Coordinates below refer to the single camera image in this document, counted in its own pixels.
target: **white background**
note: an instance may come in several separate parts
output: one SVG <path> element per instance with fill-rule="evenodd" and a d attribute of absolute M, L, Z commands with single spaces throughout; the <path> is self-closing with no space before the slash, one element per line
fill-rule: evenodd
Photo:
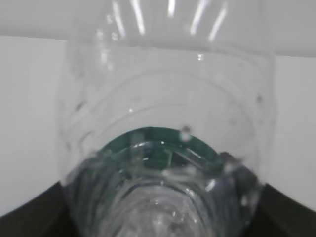
<path fill-rule="evenodd" d="M 54 99 L 65 41 L 0 37 L 0 216 L 58 181 Z M 316 59 L 276 57 L 268 182 L 316 211 Z"/>

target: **black surface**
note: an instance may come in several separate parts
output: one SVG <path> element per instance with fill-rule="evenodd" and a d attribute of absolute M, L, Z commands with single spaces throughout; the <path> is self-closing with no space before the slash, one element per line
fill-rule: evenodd
<path fill-rule="evenodd" d="M 78 237 L 60 185 L 0 218 L 0 237 Z M 316 237 L 316 213 L 267 185 L 243 237 Z"/>

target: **plastic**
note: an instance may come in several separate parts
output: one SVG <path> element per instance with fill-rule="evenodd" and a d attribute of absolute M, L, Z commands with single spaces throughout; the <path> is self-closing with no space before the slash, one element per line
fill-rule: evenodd
<path fill-rule="evenodd" d="M 274 127 L 263 9 L 260 0 L 81 2 L 58 151 L 83 236 L 240 234 Z"/>

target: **dark base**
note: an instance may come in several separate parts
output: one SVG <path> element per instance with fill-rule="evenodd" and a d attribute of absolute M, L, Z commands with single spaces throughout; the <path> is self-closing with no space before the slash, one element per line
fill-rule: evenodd
<path fill-rule="evenodd" d="M 0 218 L 0 237 L 78 237 L 60 185 Z M 243 237 L 316 237 L 316 213 L 267 185 Z"/>

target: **water droplet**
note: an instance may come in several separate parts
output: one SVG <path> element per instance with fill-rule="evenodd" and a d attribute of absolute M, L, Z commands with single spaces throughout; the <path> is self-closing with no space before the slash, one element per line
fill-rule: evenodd
<path fill-rule="evenodd" d="M 181 129 L 180 139 L 183 142 L 188 142 L 191 140 L 191 129 L 189 126 L 183 126 Z"/>
<path fill-rule="evenodd" d="M 119 39 L 118 34 L 115 33 L 115 32 L 112 32 L 111 36 L 112 36 L 112 39 L 115 40 L 115 41 L 117 41 Z"/>
<path fill-rule="evenodd" d="M 198 55 L 197 55 L 197 59 L 198 59 L 199 61 L 203 61 L 203 60 L 204 60 L 204 54 L 198 54 Z"/>
<path fill-rule="evenodd" d="M 109 71 L 112 71 L 113 68 L 114 68 L 113 64 L 112 64 L 112 63 L 109 63 L 109 64 L 108 64 L 108 70 L 109 70 Z"/>
<path fill-rule="evenodd" d="M 102 32 L 101 30 L 98 30 L 98 31 L 97 31 L 97 38 L 98 38 L 99 40 L 103 40 L 103 36 L 104 36 L 103 32 Z"/>
<path fill-rule="evenodd" d="M 113 17 L 111 15 L 107 15 L 107 23 L 112 24 L 113 23 Z"/>
<path fill-rule="evenodd" d="M 261 95 L 258 95 L 256 100 L 258 104 L 261 104 L 263 102 L 263 98 Z"/>

